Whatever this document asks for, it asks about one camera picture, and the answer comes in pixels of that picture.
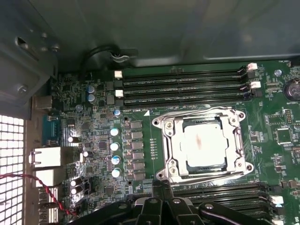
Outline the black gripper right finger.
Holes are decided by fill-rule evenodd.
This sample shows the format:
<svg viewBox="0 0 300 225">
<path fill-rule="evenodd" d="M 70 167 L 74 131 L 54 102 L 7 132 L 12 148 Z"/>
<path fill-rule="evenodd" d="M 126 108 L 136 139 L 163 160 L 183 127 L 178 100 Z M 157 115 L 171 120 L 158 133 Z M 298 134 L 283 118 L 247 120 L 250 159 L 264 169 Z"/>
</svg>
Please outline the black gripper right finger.
<svg viewBox="0 0 300 225">
<path fill-rule="evenodd" d="M 169 181 L 164 180 L 164 200 L 179 225 L 269 225 L 270 222 L 230 209 L 215 202 L 203 202 L 196 209 L 175 198 Z"/>
</svg>

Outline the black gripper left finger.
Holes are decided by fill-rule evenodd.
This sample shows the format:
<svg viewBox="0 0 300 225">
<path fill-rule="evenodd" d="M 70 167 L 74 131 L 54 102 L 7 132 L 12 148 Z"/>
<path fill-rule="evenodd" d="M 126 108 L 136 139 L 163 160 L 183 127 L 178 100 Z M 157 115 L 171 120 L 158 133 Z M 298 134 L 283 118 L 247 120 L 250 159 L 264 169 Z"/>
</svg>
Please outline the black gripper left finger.
<svg viewBox="0 0 300 225">
<path fill-rule="evenodd" d="M 77 218 L 70 225 L 159 225 L 163 211 L 163 182 L 152 183 L 151 197 L 139 198 L 135 203 L 114 202 L 88 215 Z"/>
</svg>

